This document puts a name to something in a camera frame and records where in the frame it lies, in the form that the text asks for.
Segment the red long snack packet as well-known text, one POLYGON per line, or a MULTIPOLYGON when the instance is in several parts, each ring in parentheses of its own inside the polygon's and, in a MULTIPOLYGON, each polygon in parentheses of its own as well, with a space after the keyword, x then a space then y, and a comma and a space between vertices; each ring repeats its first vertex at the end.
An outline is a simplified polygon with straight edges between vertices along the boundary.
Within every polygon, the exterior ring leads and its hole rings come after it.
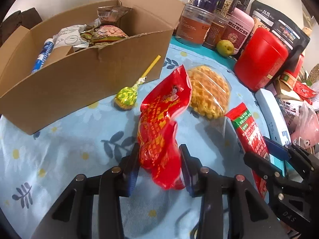
MULTIPOLYGON (((246 105, 240 103, 226 113, 225 116, 230 119, 244 152, 256 153, 269 161, 269 152, 263 135, 246 105)), ((257 190, 264 199, 267 193, 266 181, 258 176, 253 170, 252 175, 257 190)))

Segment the large red snack bag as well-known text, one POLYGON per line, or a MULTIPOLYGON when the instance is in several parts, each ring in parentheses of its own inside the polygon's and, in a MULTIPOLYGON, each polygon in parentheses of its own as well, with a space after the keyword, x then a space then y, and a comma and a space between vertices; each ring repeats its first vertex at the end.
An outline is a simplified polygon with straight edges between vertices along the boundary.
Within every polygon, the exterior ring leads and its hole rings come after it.
POLYGON ((182 190, 181 153, 175 120, 189 106, 192 87, 187 70, 177 67, 142 101, 137 140, 139 163, 162 189, 182 190))

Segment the yellow waffle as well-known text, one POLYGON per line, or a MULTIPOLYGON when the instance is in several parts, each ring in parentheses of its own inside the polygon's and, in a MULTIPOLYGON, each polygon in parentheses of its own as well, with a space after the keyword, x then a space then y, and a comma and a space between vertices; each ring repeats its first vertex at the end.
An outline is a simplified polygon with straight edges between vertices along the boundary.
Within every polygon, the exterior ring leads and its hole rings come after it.
POLYGON ((187 73, 192 86, 190 107, 193 111, 209 120, 223 117, 231 94, 224 75, 208 65, 195 66, 187 73))

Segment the green yellow lollipop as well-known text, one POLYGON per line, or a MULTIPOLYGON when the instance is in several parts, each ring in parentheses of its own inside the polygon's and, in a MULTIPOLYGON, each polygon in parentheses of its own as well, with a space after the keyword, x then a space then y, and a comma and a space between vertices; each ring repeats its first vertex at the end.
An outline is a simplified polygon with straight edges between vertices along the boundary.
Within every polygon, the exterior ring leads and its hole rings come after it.
POLYGON ((159 60, 160 55, 158 55, 153 60, 153 62, 148 66, 142 76, 139 77, 139 79, 132 87, 124 87, 116 94, 114 102, 121 110, 130 110, 134 107, 138 97, 139 87, 146 81, 148 73, 152 70, 152 68, 157 64, 159 60))

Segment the blue white tablet tube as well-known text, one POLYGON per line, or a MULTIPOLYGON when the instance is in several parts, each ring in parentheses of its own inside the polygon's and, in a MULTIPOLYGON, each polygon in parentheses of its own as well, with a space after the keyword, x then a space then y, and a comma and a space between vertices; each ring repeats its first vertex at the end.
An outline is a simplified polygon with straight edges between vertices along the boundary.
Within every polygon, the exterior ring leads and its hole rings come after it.
POLYGON ((52 38, 49 38, 44 42, 44 46, 33 65, 31 73, 35 73, 42 68, 49 55, 52 53, 54 45, 52 38))

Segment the white bread snack bag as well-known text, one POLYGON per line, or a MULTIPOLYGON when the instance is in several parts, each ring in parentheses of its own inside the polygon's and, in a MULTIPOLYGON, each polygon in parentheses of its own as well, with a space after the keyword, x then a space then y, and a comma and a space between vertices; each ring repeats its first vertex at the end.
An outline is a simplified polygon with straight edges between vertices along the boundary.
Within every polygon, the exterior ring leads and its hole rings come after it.
POLYGON ((81 33, 84 32, 86 27, 86 24, 77 24, 61 29, 53 36, 53 48, 56 49, 63 46, 72 46, 79 49, 88 48, 89 42, 81 37, 81 33))

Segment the peanut snack bag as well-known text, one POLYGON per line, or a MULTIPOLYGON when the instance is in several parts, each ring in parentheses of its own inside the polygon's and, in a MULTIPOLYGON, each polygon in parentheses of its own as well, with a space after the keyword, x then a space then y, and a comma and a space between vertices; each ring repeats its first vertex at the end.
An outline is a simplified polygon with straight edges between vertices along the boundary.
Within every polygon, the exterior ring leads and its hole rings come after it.
POLYGON ((81 38, 91 45, 100 43, 112 43, 118 40, 128 38, 128 35, 119 27, 114 25, 101 25, 81 33, 81 38))

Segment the silver purple snack bag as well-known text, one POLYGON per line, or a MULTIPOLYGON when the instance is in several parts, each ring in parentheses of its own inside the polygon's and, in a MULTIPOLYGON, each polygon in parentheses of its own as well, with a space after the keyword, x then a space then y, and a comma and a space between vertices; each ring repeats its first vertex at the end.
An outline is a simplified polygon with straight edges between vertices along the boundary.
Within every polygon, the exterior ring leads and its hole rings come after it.
POLYGON ((131 12, 131 8, 121 5, 104 6, 97 8, 97 26, 101 25, 118 25, 120 19, 127 13, 131 12))

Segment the pink panda cup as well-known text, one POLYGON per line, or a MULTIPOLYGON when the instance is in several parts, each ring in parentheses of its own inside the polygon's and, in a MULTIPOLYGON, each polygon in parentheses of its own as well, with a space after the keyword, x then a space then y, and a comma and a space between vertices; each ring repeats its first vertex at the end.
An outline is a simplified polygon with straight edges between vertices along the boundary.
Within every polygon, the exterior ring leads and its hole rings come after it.
POLYGON ((298 122, 291 141, 304 149, 309 149, 318 144, 318 117, 314 109, 303 101, 299 109, 298 122))

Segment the white rectangular device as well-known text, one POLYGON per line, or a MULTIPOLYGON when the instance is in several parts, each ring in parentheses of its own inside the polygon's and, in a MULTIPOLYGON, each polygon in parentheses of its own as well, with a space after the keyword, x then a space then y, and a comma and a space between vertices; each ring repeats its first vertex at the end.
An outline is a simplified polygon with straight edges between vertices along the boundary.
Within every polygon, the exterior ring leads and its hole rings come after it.
POLYGON ((255 98, 266 120, 271 140, 282 146, 289 145, 291 138, 288 127, 274 95, 261 88, 255 93, 255 98))

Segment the green yellow pear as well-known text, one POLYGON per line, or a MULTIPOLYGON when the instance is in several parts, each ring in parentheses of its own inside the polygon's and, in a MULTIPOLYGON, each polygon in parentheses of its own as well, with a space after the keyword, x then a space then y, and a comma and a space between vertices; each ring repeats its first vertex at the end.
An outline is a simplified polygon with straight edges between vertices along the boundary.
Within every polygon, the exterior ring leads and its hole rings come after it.
POLYGON ((235 48, 229 40, 220 40, 216 45, 217 52, 223 57, 229 57, 234 54, 235 48))

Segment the pink lidded jar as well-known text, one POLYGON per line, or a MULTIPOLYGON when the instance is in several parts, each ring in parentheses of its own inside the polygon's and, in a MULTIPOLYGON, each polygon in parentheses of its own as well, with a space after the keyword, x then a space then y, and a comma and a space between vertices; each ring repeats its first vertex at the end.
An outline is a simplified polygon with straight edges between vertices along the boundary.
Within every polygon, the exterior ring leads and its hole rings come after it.
POLYGON ((228 25, 221 37, 221 40, 228 40, 234 46, 234 53, 236 55, 241 49, 242 45, 250 35, 255 22, 251 16, 244 11, 235 8, 228 25))

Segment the black stand-up pouch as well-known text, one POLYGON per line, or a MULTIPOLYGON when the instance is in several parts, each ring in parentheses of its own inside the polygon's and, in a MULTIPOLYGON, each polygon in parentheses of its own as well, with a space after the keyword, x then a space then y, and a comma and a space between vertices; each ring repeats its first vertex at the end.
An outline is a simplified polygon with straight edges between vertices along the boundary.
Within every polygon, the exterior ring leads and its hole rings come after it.
POLYGON ((251 34, 262 27, 280 39, 289 53, 282 69, 294 71, 310 37, 285 14, 257 0, 252 2, 249 15, 255 22, 251 34))

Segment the brown powder small jar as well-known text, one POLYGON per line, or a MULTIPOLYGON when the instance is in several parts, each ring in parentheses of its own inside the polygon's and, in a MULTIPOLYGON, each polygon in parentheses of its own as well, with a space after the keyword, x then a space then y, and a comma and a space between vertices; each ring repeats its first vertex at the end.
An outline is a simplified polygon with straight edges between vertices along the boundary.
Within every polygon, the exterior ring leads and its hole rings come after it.
POLYGON ((221 40, 222 35, 228 25, 229 19, 219 14, 214 14, 214 19, 207 32, 203 46, 208 49, 215 49, 217 43, 221 40))

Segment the nut filled clear jar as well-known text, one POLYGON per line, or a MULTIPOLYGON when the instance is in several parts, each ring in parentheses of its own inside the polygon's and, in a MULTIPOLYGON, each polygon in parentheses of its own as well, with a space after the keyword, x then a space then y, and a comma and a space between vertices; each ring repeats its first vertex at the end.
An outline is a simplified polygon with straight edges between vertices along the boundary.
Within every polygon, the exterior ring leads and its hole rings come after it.
POLYGON ((230 18, 239 0, 220 0, 216 13, 224 18, 230 18))

